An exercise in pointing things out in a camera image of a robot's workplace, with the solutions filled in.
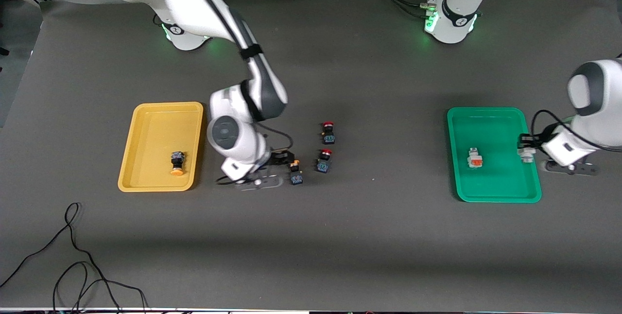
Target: gray table surface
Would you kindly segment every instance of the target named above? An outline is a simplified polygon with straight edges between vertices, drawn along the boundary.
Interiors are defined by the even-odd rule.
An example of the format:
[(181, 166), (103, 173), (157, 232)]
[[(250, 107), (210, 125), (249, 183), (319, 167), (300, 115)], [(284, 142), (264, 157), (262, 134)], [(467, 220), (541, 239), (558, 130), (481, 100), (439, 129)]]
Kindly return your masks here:
[[(141, 4), (46, 4), (0, 135), (1, 278), (78, 201), (79, 245), (151, 307), (622, 312), (620, 157), (593, 155), (598, 177), (540, 173), (535, 205), (462, 203), (444, 119), (453, 106), (570, 115), (571, 72), (621, 51), (615, 0), (485, 0), (454, 46), (387, 0), (230, 4), (287, 88), (286, 112), (267, 124), (293, 135), (304, 185), (215, 186), (222, 157), (206, 146), (193, 190), (120, 192), (135, 106), (208, 102), (246, 68), (226, 41), (175, 50)], [(309, 168), (322, 121), (338, 140), (328, 175)], [(63, 235), (0, 290), (0, 307), (51, 306), (78, 259)], [(68, 305), (80, 276), (62, 283)], [(103, 288), (89, 305), (111, 307)]]

